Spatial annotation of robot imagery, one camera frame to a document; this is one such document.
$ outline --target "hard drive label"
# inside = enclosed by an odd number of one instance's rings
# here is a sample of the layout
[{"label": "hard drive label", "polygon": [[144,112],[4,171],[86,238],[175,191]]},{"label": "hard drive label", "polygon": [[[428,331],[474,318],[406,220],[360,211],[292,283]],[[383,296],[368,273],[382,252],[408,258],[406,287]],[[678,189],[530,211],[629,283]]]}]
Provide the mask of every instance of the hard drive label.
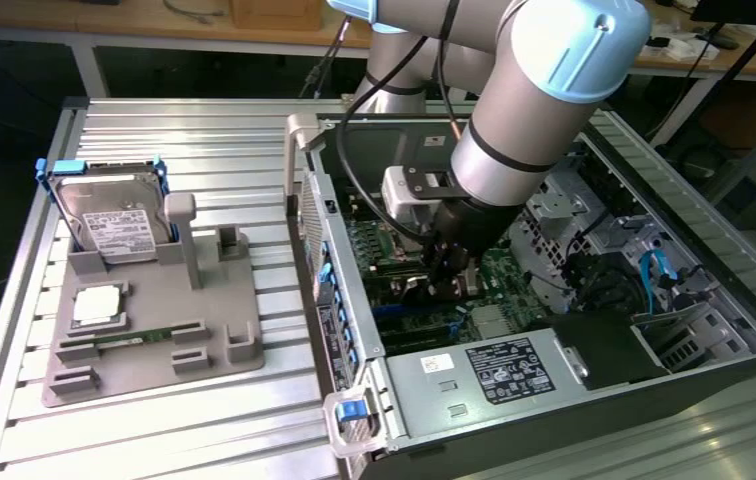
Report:
[{"label": "hard drive label", "polygon": [[96,244],[96,250],[103,256],[128,255],[155,250],[146,211],[122,210],[86,213],[82,216]]},{"label": "hard drive label", "polygon": [[466,350],[487,401],[501,403],[555,390],[529,339]]}]

